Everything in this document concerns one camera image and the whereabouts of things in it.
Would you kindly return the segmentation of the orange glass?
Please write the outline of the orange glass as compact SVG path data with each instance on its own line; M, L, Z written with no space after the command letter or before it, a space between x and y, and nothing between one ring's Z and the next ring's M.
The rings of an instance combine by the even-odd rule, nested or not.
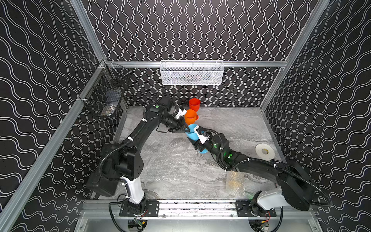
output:
M192 109L188 109L186 114L184 115L184 119L187 125L194 124L196 120L198 120L199 116L197 115L197 112Z

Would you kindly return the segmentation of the blue glass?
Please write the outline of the blue glass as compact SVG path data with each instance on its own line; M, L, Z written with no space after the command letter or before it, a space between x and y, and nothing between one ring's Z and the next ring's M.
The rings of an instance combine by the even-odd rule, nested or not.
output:
M199 140L199 136L194 130L196 127L198 127L197 124L188 125L188 128L190 129L190 132L186 132L186 135L187 135L188 139L190 140L190 142L192 143L194 149L201 154L205 154L205 153L208 152L207 149L204 148L202 151L200 151L198 146L196 146L196 142Z

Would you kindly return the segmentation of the red wine glass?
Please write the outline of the red wine glass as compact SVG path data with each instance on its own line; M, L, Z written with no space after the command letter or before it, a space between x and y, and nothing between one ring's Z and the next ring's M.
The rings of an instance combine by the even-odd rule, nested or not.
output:
M201 106L201 101L197 98L192 98L189 100L189 108L191 110L194 110L195 112L198 112Z

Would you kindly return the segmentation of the yellow glass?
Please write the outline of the yellow glass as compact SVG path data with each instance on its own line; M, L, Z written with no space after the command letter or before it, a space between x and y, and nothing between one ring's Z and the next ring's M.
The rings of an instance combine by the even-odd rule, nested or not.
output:
M227 172L226 179L226 192L236 198L244 197L245 195L245 184L244 174L241 172Z

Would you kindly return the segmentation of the bubble wrap of orange glass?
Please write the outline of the bubble wrap of orange glass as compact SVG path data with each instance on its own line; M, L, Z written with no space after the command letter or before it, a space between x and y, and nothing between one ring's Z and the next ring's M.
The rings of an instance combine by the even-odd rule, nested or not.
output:
M164 145L146 145L141 157L144 169L140 179L146 192L167 184L195 184L209 187L226 180L226 173L217 166L209 153L202 154L189 145L172 148Z

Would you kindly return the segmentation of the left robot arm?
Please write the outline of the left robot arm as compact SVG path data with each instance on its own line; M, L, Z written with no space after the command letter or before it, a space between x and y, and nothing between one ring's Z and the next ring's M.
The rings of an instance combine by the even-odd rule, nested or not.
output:
M109 145L104 150L97 172L99 176L122 183L127 191L126 201L130 211L141 215L145 211L146 196L141 187L140 175L144 169L141 151L150 134L160 124L169 132L189 132L185 123L186 110L164 93L159 99L143 108L143 117L133 132L120 144Z

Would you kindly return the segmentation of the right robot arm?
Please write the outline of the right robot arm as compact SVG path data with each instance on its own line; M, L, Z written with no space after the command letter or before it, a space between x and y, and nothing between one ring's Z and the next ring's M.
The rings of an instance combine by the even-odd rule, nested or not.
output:
M210 152L217 165L226 172L252 174L277 184L273 191L257 192L252 202L259 208L291 206L300 211L309 210L310 206L330 207L333 201L321 190L311 177L297 163L284 163L253 158L234 151L224 134L212 129L197 127L194 130L197 140L192 142L195 149Z

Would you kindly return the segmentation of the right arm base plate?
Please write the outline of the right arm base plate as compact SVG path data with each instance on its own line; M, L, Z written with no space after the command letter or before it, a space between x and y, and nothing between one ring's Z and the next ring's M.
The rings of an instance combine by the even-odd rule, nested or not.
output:
M257 203L252 203L252 200L237 200L235 202L238 217L276 217L277 213L274 209L269 211L261 208Z

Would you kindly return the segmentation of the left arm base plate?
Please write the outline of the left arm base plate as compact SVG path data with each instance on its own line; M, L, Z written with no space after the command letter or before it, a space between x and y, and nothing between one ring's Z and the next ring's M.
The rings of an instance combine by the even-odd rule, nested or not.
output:
M143 199L139 204L131 202L123 203L121 205L120 217L157 217L160 202L157 200Z

